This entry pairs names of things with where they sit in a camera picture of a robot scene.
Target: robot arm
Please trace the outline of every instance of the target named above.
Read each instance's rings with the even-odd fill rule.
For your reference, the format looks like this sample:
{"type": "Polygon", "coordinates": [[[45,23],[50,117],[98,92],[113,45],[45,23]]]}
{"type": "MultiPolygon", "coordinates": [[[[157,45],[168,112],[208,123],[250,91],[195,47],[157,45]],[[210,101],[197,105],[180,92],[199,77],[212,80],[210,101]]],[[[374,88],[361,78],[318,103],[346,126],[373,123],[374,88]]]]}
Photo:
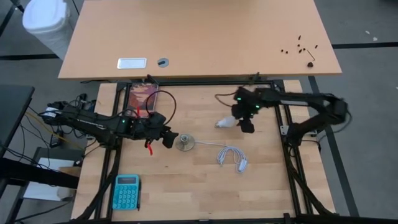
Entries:
{"type": "Polygon", "coordinates": [[[239,87],[234,95],[236,104],[232,106],[232,115],[239,120],[242,132],[253,133],[254,125],[250,118],[261,108],[279,105],[309,106],[318,111],[318,115],[302,122],[293,123],[285,136],[291,146],[301,145],[301,140],[309,131],[321,131],[329,124],[345,122],[348,105],[332,94],[281,93],[270,88],[256,88],[249,91],[239,87]]]}
{"type": "Polygon", "coordinates": [[[103,147],[114,148],[119,138],[145,139],[145,147],[162,138],[165,147],[173,146],[178,133],[171,132],[171,128],[164,125],[166,118],[163,115],[154,112],[148,118],[132,118],[124,112],[120,116],[104,116],[58,101],[49,103],[46,112],[40,115],[46,124],[77,129],[95,137],[103,147]]]}

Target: wooden table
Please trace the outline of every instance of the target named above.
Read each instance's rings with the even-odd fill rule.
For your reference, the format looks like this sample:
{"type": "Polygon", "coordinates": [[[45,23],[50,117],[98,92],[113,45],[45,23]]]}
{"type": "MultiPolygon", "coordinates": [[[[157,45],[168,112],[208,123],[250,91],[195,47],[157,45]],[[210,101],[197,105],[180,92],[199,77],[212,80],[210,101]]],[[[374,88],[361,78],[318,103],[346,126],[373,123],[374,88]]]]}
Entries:
{"type": "MultiPolygon", "coordinates": [[[[301,92],[300,82],[285,81],[287,91],[301,92]]],[[[288,212],[294,216],[287,172],[282,154],[279,127],[273,109],[263,109],[253,119],[254,134],[244,134],[238,127],[216,129],[217,120],[231,114],[228,107],[214,98],[215,93],[231,93],[236,86],[162,87],[177,100],[177,112],[170,122],[172,131],[189,133],[197,141],[236,146],[248,157],[246,171],[235,171],[232,156],[222,167],[216,162],[218,146],[197,144],[188,152],[175,146],[166,149],[152,143],[154,155],[144,148],[144,141],[123,140],[119,174],[139,174],[142,179],[141,210],[114,211],[113,221],[199,220],[232,218],[277,218],[288,212]]],[[[111,115],[116,84],[99,88],[96,112],[111,115]]],[[[232,103],[232,97],[225,97],[232,103]]],[[[157,111],[171,115],[169,95],[159,94],[157,111]]],[[[291,107],[293,121],[308,118],[305,107],[291,107]]],[[[300,146],[308,186],[329,210],[333,202],[314,142],[300,146]]],[[[104,149],[99,148],[84,160],[72,217],[79,216],[90,203],[100,182],[104,149]]]]}
{"type": "Polygon", "coordinates": [[[59,78],[257,72],[341,73],[313,0],[85,1],[59,78]],[[117,69],[119,58],[146,58],[146,68],[117,69]],[[169,59],[169,66],[160,68],[160,58],[169,59]]]}

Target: trash can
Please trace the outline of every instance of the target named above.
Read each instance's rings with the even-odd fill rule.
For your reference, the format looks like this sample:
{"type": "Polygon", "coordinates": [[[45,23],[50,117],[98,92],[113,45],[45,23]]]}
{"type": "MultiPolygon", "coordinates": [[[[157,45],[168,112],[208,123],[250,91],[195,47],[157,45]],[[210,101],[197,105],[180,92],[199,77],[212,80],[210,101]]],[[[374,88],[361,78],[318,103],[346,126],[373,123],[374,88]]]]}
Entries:
{"type": "Polygon", "coordinates": [[[31,0],[26,6],[22,24],[27,32],[63,60],[73,33],[69,16],[70,10],[64,0],[31,0]]]}

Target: calculator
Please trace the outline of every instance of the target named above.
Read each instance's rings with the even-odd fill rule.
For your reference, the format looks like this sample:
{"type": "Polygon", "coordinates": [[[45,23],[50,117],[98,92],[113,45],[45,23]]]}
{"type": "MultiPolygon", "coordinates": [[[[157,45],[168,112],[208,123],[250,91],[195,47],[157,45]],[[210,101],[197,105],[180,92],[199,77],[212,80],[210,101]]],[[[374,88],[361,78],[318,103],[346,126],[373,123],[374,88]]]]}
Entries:
{"type": "Polygon", "coordinates": [[[140,180],[136,174],[118,175],[113,193],[114,210],[135,210],[139,208],[140,180]]]}

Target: red book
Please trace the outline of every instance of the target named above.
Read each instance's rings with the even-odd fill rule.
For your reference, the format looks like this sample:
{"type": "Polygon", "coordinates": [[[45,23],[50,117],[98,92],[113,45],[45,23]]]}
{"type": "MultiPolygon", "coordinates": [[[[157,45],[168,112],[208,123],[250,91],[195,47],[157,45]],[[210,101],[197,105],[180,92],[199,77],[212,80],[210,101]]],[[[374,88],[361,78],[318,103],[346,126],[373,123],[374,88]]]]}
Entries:
{"type": "MultiPolygon", "coordinates": [[[[157,84],[152,83],[135,83],[131,85],[130,93],[129,93],[129,101],[127,105],[127,109],[133,110],[137,112],[137,108],[139,108],[139,116],[141,118],[147,118],[148,113],[145,109],[146,100],[148,101],[148,111],[155,111],[155,103],[157,93],[153,94],[155,91],[159,89],[157,84]]],[[[131,111],[126,111],[126,115],[135,117],[135,113],[131,111]]]]}

